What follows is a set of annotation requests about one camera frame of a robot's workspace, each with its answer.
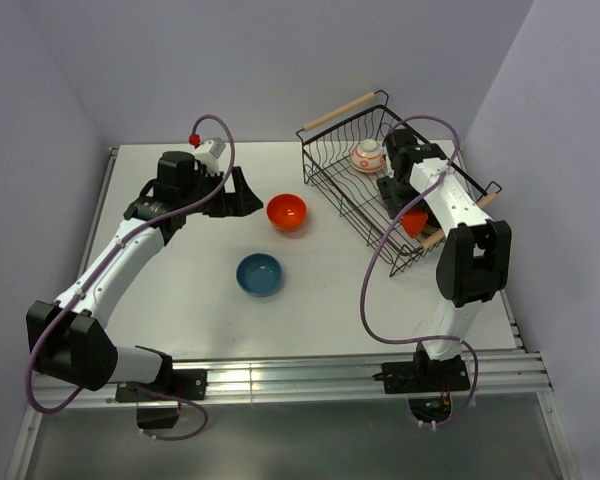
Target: white table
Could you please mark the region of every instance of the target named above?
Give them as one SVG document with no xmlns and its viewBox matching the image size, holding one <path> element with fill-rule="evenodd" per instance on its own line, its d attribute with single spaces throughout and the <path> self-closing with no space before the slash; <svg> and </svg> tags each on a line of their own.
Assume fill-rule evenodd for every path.
<svg viewBox="0 0 600 480">
<path fill-rule="evenodd" d="M 439 142 L 450 152 L 450 142 Z M 167 150 L 189 145 L 125 145 L 119 150 L 89 261 L 114 234 L 122 214 Z M 297 235 L 273 229 L 263 210 L 245 218 L 189 217 L 140 273 L 114 311 L 107 332 L 121 346 L 143 345 L 178 359 L 242 359 L 409 352 L 372 340 L 358 313 L 362 276 L 371 249 L 318 192 L 304 185 L 298 142 L 240 143 L 237 165 L 266 203 L 300 195 L 309 208 Z M 221 159 L 226 166 L 229 149 Z M 439 251 L 389 278 L 379 261 L 367 314 L 377 333 L 409 338 L 426 333 L 439 300 Z M 244 293 L 235 280 L 246 255 L 269 253 L 284 269 L 283 288 L 268 298 Z M 500 294 L 476 318 L 467 340 L 478 350 L 516 348 Z"/>
</svg>

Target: red bowl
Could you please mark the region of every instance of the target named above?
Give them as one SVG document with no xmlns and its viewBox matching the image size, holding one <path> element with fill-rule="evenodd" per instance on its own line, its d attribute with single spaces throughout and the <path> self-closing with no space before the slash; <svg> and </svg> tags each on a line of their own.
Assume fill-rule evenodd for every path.
<svg viewBox="0 0 600 480">
<path fill-rule="evenodd" d="M 307 218 L 307 205 L 296 195 L 282 193 L 269 201 L 267 217 L 280 230 L 296 230 Z"/>
</svg>

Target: black wire dish rack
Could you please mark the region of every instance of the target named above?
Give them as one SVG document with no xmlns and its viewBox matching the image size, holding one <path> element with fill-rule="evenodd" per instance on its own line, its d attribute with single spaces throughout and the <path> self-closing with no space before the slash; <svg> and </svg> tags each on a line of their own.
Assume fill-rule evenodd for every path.
<svg viewBox="0 0 600 480">
<path fill-rule="evenodd" d="M 384 96 L 383 103 L 362 110 L 308 139 L 304 138 L 310 130 L 360 107 L 378 94 Z M 388 103 L 389 94 L 384 90 L 370 92 L 304 125 L 296 132 L 302 142 L 304 182 L 320 190 L 338 210 L 338 214 L 373 249 L 378 247 L 391 223 L 376 183 L 387 172 L 383 169 L 376 173 L 361 173 L 351 166 L 349 157 L 359 142 L 367 138 L 381 142 L 389 129 L 401 120 L 387 107 Z M 413 134 L 423 144 L 430 143 L 417 131 L 413 130 Z M 453 168 L 475 188 L 480 196 L 477 203 L 481 207 L 490 203 L 502 190 L 496 182 L 483 188 L 459 166 L 454 164 Z M 418 238 L 411 238 L 398 224 L 380 252 L 380 258 L 391 265 L 389 276 L 392 277 L 433 251 L 443 241 L 444 236 L 440 232 L 431 230 Z"/>
</svg>

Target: white bowl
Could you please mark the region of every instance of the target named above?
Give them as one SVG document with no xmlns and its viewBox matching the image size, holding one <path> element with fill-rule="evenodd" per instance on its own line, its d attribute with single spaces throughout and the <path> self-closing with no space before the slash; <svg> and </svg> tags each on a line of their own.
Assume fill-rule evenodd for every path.
<svg viewBox="0 0 600 480">
<path fill-rule="evenodd" d="M 353 168 L 363 173 L 374 173 L 382 170 L 385 166 L 382 147 L 371 138 L 367 138 L 356 145 L 349 160 Z"/>
</svg>

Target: cable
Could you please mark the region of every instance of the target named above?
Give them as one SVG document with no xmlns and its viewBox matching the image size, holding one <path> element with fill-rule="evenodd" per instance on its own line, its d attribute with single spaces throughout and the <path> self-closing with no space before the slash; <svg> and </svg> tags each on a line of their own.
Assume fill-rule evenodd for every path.
<svg viewBox="0 0 600 480">
<path fill-rule="evenodd" d="M 222 180 L 220 181 L 220 183 L 211 192 L 209 192 L 209 194 L 207 194 L 206 196 L 204 196 L 197 202 L 194 202 L 191 205 L 187 205 L 185 207 L 182 207 L 177 210 L 173 210 L 171 212 L 168 212 L 168 213 L 165 213 L 158 217 L 155 217 L 155 218 L 143 223 L 142 225 L 139 225 L 138 227 L 131 230 L 127 235 L 125 235 L 122 238 L 122 241 L 119 244 L 114 245 L 114 247 L 111 249 L 111 251 L 102 260 L 100 265 L 98 265 L 94 269 L 93 273 L 91 275 L 89 275 L 89 277 L 82 284 L 81 288 L 76 290 L 76 294 L 71 298 L 71 300 L 69 300 L 69 302 L 67 302 L 65 307 L 60 311 L 60 313 L 56 316 L 56 318 L 54 318 L 51 321 L 51 323 L 49 323 L 47 328 L 44 329 L 44 331 L 38 338 L 38 341 L 35 343 L 35 345 L 31 349 L 31 355 L 29 356 L 29 363 L 27 364 L 27 369 L 25 372 L 25 396 L 27 397 L 27 401 L 29 402 L 29 404 L 38 412 L 45 413 L 48 415 L 58 413 L 61 410 L 63 410 L 67 405 L 69 405 L 76 398 L 76 396 L 82 391 L 82 387 L 78 387 L 71 395 L 69 395 L 69 397 L 65 401 L 63 401 L 61 404 L 59 404 L 55 407 L 51 407 L 51 408 L 41 405 L 36 400 L 34 393 L 33 393 L 33 371 L 34 371 L 34 367 L 35 367 L 35 363 L 38 358 L 38 355 L 40 354 L 40 351 L 42 350 L 42 347 L 44 346 L 45 342 L 49 338 L 49 335 L 51 335 L 51 332 L 53 332 L 53 330 L 58 326 L 58 324 L 60 322 L 62 322 L 64 317 L 73 310 L 73 308 L 78 304 L 78 302 L 80 301 L 80 299 L 82 298 L 84 293 L 87 292 L 93 286 L 93 284 L 96 282 L 98 277 L 100 277 L 100 275 L 102 275 L 102 273 L 107 269 L 107 267 L 111 264 L 111 262 L 114 260 L 114 258 L 118 255 L 118 253 L 124 248 L 124 246 L 127 243 L 129 243 L 130 240 L 132 240 L 136 235 L 143 232 L 147 228 L 155 225 L 156 223 L 160 223 L 164 220 L 167 220 L 171 217 L 175 217 L 177 215 L 188 215 L 189 213 L 195 212 L 196 209 L 198 209 L 201 205 L 203 205 L 206 202 L 208 202 L 209 200 L 211 200 L 218 192 L 220 192 L 220 190 L 222 190 L 222 188 L 224 187 L 225 183 L 227 183 L 227 180 L 229 180 L 229 177 L 231 175 L 231 170 L 233 169 L 233 165 L 235 163 L 235 158 L 236 158 L 236 148 L 235 148 L 235 142 L 233 140 L 233 135 L 231 135 L 231 131 L 229 130 L 229 127 L 227 126 L 227 124 L 224 123 L 224 121 L 222 121 L 222 119 L 220 119 L 219 117 L 217 117 L 215 115 L 202 115 L 200 118 L 198 118 L 195 121 L 195 123 L 193 124 L 193 128 L 191 129 L 194 134 L 196 133 L 200 123 L 202 123 L 204 120 L 214 120 L 215 122 L 217 122 L 222 127 L 222 129 L 224 130 L 224 132 L 229 140 L 229 148 L 231 150 L 231 157 L 229 158 L 229 166 L 227 167 L 227 171 L 225 172 L 224 177 L 222 177 Z M 161 394 L 157 394 L 154 392 L 147 393 L 147 394 L 148 395 L 161 395 Z M 188 405 L 192 405 L 194 408 L 199 407 L 199 405 L 197 405 L 197 404 L 193 405 L 193 402 L 188 403 Z"/>
<path fill-rule="evenodd" d="M 456 131 L 456 129 L 453 128 L 453 126 L 450 123 L 446 122 L 445 120 L 442 120 L 441 118 L 434 117 L 431 115 L 414 115 L 411 117 L 407 117 L 403 120 L 400 120 L 398 123 L 396 123 L 393 127 L 391 127 L 389 129 L 389 131 L 385 135 L 384 140 L 382 142 L 383 145 L 386 142 L 387 137 L 396 128 L 398 128 L 401 125 L 406 125 L 407 122 L 410 122 L 412 120 L 431 120 L 431 121 L 440 123 L 449 129 L 449 131 L 451 132 L 451 135 L 453 136 L 453 153 L 451 154 L 451 156 L 449 157 L 449 161 L 447 162 L 447 169 L 448 169 L 451 166 L 451 164 L 453 163 L 453 161 L 456 159 L 458 154 L 460 153 L 460 136 L 458 135 L 458 132 Z M 427 195 L 429 195 L 436 188 L 438 188 L 438 186 L 442 183 L 442 181 L 444 180 L 444 177 L 446 175 L 447 175 L 447 171 L 445 170 L 438 176 L 438 179 L 433 183 L 433 185 L 431 185 L 424 192 L 422 192 L 416 198 L 414 198 L 409 203 L 407 203 L 407 205 L 405 205 L 404 208 L 402 210 L 400 210 L 400 212 L 395 216 L 395 218 L 389 225 L 389 228 L 387 228 L 387 231 L 384 233 L 384 235 L 380 239 L 380 242 L 378 243 L 378 247 L 375 249 L 375 251 L 373 252 L 373 255 L 371 256 L 371 260 L 369 261 L 369 266 L 367 267 L 367 271 L 364 274 L 364 279 L 362 280 L 362 287 L 360 289 L 360 320 L 362 320 L 362 326 L 364 327 L 365 331 L 374 340 L 376 340 L 380 343 L 387 344 L 387 345 L 408 345 L 408 344 L 412 344 L 412 343 L 428 342 L 431 340 L 451 340 L 454 342 L 459 342 L 462 345 L 464 345 L 465 347 L 467 347 L 467 350 L 469 350 L 469 352 L 473 356 L 473 362 L 475 365 L 474 371 L 473 371 L 473 382 L 471 384 L 471 389 L 469 390 L 469 395 L 467 396 L 467 400 L 462 405 L 462 407 L 460 407 L 460 409 L 458 410 L 458 412 L 456 414 L 449 417 L 447 420 L 438 423 L 437 424 L 438 426 L 447 425 L 447 424 L 453 422 L 456 418 L 458 418 L 460 415 L 462 415 L 462 413 L 467 409 L 467 407 L 473 401 L 473 397 L 476 393 L 476 388 L 478 386 L 478 354 L 473 349 L 473 347 L 471 345 L 469 345 L 464 339 L 453 336 L 453 335 L 430 335 L 427 337 L 415 337 L 415 338 L 408 338 L 405 340 L 391 340 L 388 338 L 383 338 L 380 335 L 376 334 L 373 330 L 371 330 L 371 327 L 369 326 L 369 322 L 367 320 L 367 314 L 366 314 L 365 310 L 366 310 L 367 289 L 369 287 L 369 280 L 371 278 L 371 273 L 373 272 L 373 268 L 375 267 L 376 262 L 378 261 L 380 252 L 384 248 L 384 245 L 387 243 L 387 240 L 389 239 L 391 232 L 393 232 L 393 229 L 396 228 L 396 225 L 400 222 L 400 219 L 402 218 L 402 216 L 405 213 L 407 213 L 409 210 L 411 210 L 413 207 L 415 207 L 418 202 L 423 200 Z"/>
<path fill-rule="evenodd" d="M 173 402 L 178 402 L 178 405 L 180 405 L 182 403 L 184 403 L 185 405 L 189 405 L 190 407 L 193 407 L 193 408 L 199 410 L 200 412 L 202 412 L 202 416 L 204 417 L 204 419 L 202 420 L 202 424 L 191 433 L 187 433 L 185 435 L 179 435 L 177 437 L 169 437 L 166 435 L 156 435 L 155 433 L 147 431 L 147 430 L 141 430 L 142 434 L 146 435 L 147 437 L 151 437 L 154 440 L 162 440 L 163 442 L 177 442 L 179 440 L 188 440 L 189 438 L 193 438 L 196 435 L 198 435 L 200 432 L 202 432 L 202 430 L 204 430 L 204 427 L 206 427 L 207 423 L 209 422 L 209 414 L 207 413 L 205 408 L 202 405 L 200 405 L 194 401 L 186 400 L 182 397 L 172 397 L 171 395 L 165 395 L 164 393 L 153 392 L 137 383 L 130 383 L 129 386 L 131 388 L 135 388 L 139 392 L 142 392 L 145 395 L 149 395 L 150 397 L 153 397 L 153 398 L 159 398 L 160 400 L 169 400 L 169 401 L 173 401 Z"/>
</svg>

